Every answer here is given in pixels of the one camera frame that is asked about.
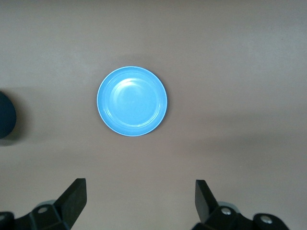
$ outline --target dark round object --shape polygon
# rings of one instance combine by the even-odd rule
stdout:
[[[0,139],[9,135],[16,124],[16,111],[10,99],[0,92]]]

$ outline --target plate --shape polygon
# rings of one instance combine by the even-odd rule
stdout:
[[[153,73],[126,66],[111,72],[102,81],[97,108],[113,131],[130,137],[141,136],[153,131],[163,120],[167,95]]]

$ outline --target screw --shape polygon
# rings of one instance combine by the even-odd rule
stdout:
[[[230,215],[230,214],[231,214],[230,209],[229,209],[229,208],[227,208],[227,207],[222,208],[222,210],[221,210],[221,211],[222,211],[222,212],[223,212],[223,214],[225,214],[225,215]]]
[[[37,212],[38,212],[39,214],[41,214],[41,213],[46,212],[47,209],[48,209],[48,208],[46,208],[46,207],[41,207]]]
[[[266,224],[272,224],[272,223],[273,223],[272,219],[269,218],[268,216],[265,216],[265,215],[261,216],[260,219],[261,219],[264,223],[266,223]]]

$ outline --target blue plate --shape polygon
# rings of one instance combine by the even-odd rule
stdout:
[[[97,107],[110,129],[135,137],[153,131],[161,123],[167,96],[163,84],[153,73],[127,66],[111,72],[102,81]]]

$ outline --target plastic plate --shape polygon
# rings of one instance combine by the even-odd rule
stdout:
[[[153,131],[163,120],[167,96],[161,81],[150,71],[127,66],[102,81],[97,107],[104,123],[130,137]]]

